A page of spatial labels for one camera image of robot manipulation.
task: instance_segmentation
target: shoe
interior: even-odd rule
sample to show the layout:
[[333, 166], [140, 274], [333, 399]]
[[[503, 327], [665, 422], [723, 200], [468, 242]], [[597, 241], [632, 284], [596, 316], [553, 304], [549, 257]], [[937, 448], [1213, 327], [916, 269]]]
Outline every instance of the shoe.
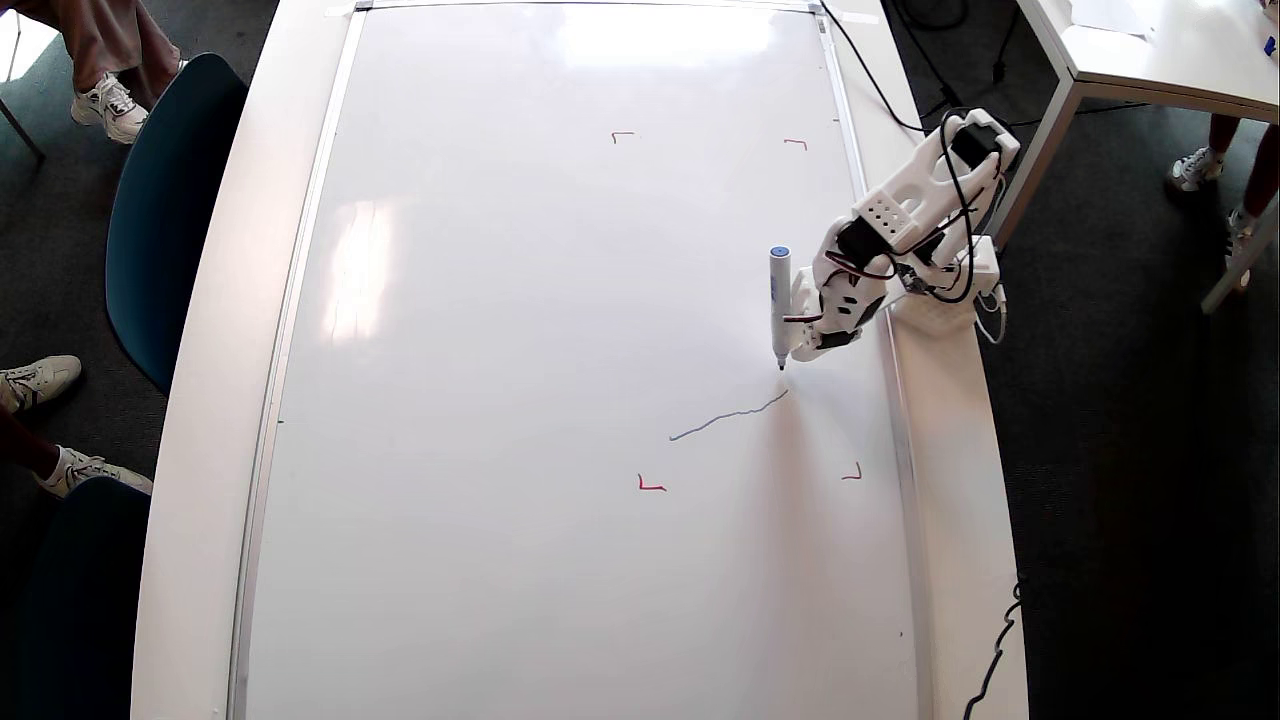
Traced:
[[[1233, 261], [1244, 258], [1244, 250], [1249, 246], [1251, 240], [1253, 240], [1253, 224], [1244, 222], [1239, 209], [1231, 210], [1231, 214], [1226, 217], [1226, 251], [1222, 255], [1222, 264], [1228, 270], [1231, 269]], [[1249, 270], [1244, 270], [1244, 274], [1235, 283], [1235, 291], [1243, 292], [1248, 287]]]
[[1222, 174], [1222, 160], [1213, 159], [1213, 151], [1201, 147], [1185, 158], [1174, 160], [1165, 176], [1165, 183], [1174, 192], [1198, 192]]
[[79, 359], [74, 355], [51, 355], [31, 365], [0, 370], [0, 405], [9, 413], [31, 410], [61, 395], [79, 373]]
[[82, 126], [101, 123], [106, 137], [123, 145], [133, 145], [147, 122], [147, 111], [129, 97], [129, 91], [115, 73], [106, 73], [93, 90], [77, 92], [72, 100], [72, 119]]
[[90, 478], [111, 478], [118, 483], [124, 483], [142, 493], [151, 495], [151, 480], [125, 470], [118, 465], [105, 462], [101, 457], [90, 457], [82, 452], [76, 452], [69, 447], [58, 447], [58, 466], [54, 474], [46, 479], [36, 478], [40, 487], [56, 495], [67, 497], [81, 483]]

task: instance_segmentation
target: red corner mark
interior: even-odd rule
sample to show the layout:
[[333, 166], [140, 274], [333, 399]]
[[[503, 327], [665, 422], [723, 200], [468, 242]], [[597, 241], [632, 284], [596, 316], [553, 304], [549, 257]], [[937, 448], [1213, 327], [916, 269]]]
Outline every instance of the red corner mark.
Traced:
[[662, 492], [667, 492], [667, 488], [664, 488], [662, 486], [649, 486], [649, 487], [645, 487], [644, 486], [644, 475], [641, 475], [640, 473], [636, 473], [636, 477], [640, 478], [640, 489], [660, 489]]

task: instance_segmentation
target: metal table leg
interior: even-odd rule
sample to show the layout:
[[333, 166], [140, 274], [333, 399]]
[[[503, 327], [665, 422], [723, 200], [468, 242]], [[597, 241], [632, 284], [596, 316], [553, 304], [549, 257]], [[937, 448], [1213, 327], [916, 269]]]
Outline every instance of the metal table leg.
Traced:
[[1201, 301], [1201, 313], [1211, 315], [1213, 310], [1217, 310], [1217, 306], [1226, 299], [1226, 293], [1231, 292], [1235, 284], [1240, 282], [1240, 275], [1244, 274], [1244, 270], [1252, 268], [1258, 261], [1258, 258], [1266, 252], [1267, 246], [1275, 242], [1277, 213], [1280, 213], [1280, 209], [1272, 204], [1271, 211], [1262, 218], [1265, 222], [1258, 222], [1258, 227], [1262, 231], [1253, 233], [1253, 240], [1249, 242], [1248, 249], [1245, 249], [1244, 256], [1240, 258], [1240, 261], [1234, 268], [1228, 269], [1222, 278], [1217, 281], [1217, 284], [1213, 286], [1213, 290], [1208, 291], [1208, 295]]
[[13, 117], [13, 113], [9, 111], [9, 106], [4, 104], [4, 100], [0, 100], [0, 115], [4, 115], [5, 119], [9, 120], [9, 124], [13, 126], [13, 129], [18, 132], [18, 137], [20, 137], [22, 141], [27, 143], [27, 147], [29, 147], [31, 151], [36, 154], [36, 160], [42, 163], [45, 160], [45, 154], [41, 152], [40, 147], [36, 146], [36, 141], [31, 140], [31, 136], [27, 135], [26, 129], [23, 129], [22, 124], [18, 122], [18, 118]]
[[1032, 140], [1030, 147], [1025, 149], [1018, 176], [988, 225], [988, 233], [995, 238], [996, 247], [1004, 247], [1009, 242], [1009, 236], [1012, 234], [1023, 211], [1027, 210], [1032, 196], [1036, 195], [1036, 188], [1039, 186], [1041, 178], [1044, 177], [1044, 170], [1053, 160], [1053, 152], [1062, 142], [1066, 128], [1071, 124], [1071, 117], [1080, 106], [1082, 97], [1079, 83], [1070, 74], [1060, 74], [1057, 90], [1053, 91], [1053, 99], [1048, 101], [1048, 109], [1044, 110], [1044, 119], [1036, 131], [1036, 138]]

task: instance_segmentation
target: whiteboard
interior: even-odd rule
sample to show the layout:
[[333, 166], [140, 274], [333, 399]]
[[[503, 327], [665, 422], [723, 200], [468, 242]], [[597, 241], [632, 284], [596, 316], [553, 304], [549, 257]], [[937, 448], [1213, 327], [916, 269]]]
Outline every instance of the whiteboard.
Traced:
[[786, 373], [769, 346], [769, 246], [812, 256], [855, 200], [814, 15], [357, 18], [242, 714], [925, 711], [882, 334]]

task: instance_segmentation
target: white desk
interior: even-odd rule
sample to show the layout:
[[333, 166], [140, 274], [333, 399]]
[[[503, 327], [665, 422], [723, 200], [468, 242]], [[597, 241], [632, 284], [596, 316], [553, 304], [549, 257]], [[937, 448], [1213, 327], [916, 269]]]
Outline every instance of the white desk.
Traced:
[[[326, 3], [284, 0], [268, 36], [196, 279], [170, 395], [138, 607], [133, 716], [225, 717], [232, 625], [262, 404], [298, 215], [346, 35]], [[876, 18], [850, 32], [902, 114], [913, 106]], [[841, 50], [870, 182], [918, 137], [899, 129]], [[946, 341], [896, 329], [914, 443], [934, 716], [956, 716], [991, 661], [1015, 580], [1000, 456], [973, 333]], [[975, 717], [1027, 715], [1020, 625], [1005, 639]]]
[[1133, 0], [1139, 17], [1155, 27], [1149, 38], [1074, 26], [1070, 0], [1018, 0], [1018, 5], [1059, 83], [992, 218], [992, 236], [1000, 246], [1021, 219], [1085, 97], [1277, 122], [1280, 74], [1262, 54], [1275, 24], [1257, 0]]

